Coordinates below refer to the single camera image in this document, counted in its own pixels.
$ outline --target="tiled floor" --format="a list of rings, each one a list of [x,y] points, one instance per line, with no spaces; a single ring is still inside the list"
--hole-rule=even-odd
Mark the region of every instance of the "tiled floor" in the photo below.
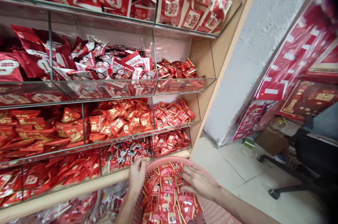
[[[267,161],[259,163],[256,155],[263,153],[259,146],[250,150],[240,141],[216,149],[201,138],[190,160],[208,171],[221,186],[282,224],[325,223],[321,203],[310,192],[283,193],[278,200],[269,196],[269,189],[299,181]]]

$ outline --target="pink plastic basket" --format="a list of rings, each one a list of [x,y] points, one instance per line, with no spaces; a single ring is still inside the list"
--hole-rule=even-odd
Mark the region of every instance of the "pink plastic basket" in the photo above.
[[[152,161],[149,163],[146,167],[146,179],[152,174],[152,172],[161,164],[165,164],[168,162],[181,162],[184,165],[194,165],[198,168],[200,168],[207,176],[209,176],[212,180],[213,177],[206,172],[202,167],[197,165],[196,163],[189,161],[186,158],[177,157],[177,156],[167,156],[159,158],[155,161]],[[140,197],[136,204],[133,224],[141,224],[142,222],[142,216],[143,216],[143,209],[140,208],[140,204],[143,200],[143,194],[140,194]],[[197,196],[198,201],[201,204],[201,207],[203,209],[203,214],[198,215],[194,220],[191,220],[189,224],[239,224],[240,222],[234,218],[230,213],[225,211],[223,208],[221,208],[219,205],[217,205],[215,202],[212,202],[210,200],[207,200],[201,196]]]

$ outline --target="hand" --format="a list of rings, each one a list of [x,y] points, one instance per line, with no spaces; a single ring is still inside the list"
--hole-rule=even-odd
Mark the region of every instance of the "hand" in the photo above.
[[[131,194],[139,195],[144,179],[145,179],[145,166],[147,158],[138,158],[129,169],[129,190]]]
[[[182,186],[181,190],[198,194],[206,199],[215,201],[221,186],[207,177],[196,166],[184,166],[181,177],[191,186]]]

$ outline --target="office chair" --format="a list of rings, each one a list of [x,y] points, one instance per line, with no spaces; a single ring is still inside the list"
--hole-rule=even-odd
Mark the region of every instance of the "office chair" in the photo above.
[[[308,136],[307,134],[310,133],[331,138],[333,143],[324,138],[318,140]],[[318,195],[329,211],[336,211],[338,205],[338,103],[316,117],[307,116],[304,125],[293,136],[286,136],[286,138],[289,144],[296,149],[297,159],[320,177],[314,178],[309,172],[298,172],[267,155],[261,155],[257,158],[259,162],[266,159],[302,182],[299,185],[270,189],[268,191],[270,196],[278,199],[282,192],[311,191]]]

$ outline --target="cardboard box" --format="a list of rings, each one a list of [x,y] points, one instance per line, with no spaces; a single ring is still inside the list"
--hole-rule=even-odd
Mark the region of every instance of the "cardboard box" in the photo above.
[[[284,137],[284,134],[276,132],[269,127],[265,128],[265,130],[256,138],[255,142],[270,155],[277,155],[289,147],[289,143]]]

